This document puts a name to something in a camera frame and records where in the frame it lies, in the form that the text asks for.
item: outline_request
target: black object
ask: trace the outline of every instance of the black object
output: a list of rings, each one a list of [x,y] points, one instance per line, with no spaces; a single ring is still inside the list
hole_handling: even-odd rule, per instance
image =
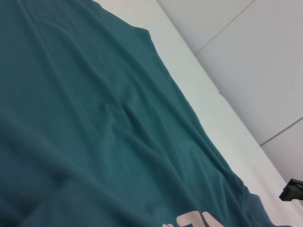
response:
[[[303,181],[291,179],[279,198],[283,201],[303,200]]]

